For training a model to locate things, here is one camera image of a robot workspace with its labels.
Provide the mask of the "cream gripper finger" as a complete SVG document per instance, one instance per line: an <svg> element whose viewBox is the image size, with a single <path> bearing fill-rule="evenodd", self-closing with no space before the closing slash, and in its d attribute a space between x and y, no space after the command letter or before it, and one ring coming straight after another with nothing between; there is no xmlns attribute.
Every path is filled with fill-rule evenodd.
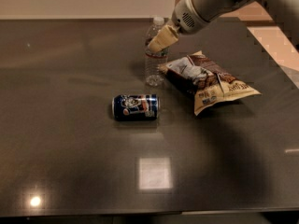
<svg viewBox="0 0 299 224"><path fill-rule="evenodd" d="M148 48L157 53L178 42L178 29L171 25L165 25L158 34L151 39Z"/></svg>

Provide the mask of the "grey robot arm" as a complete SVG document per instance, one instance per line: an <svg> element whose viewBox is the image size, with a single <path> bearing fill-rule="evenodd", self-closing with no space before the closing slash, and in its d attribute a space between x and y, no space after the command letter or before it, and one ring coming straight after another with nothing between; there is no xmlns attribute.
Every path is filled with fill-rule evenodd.
<svg viewBox="0 0 299 224"><path fill-rule="evenodd" d="M181 34L199 32L219 16L258 3L293 45L299 44L299 0L180 0L170 21L148 44L157 53L178 42Z"/></svg>

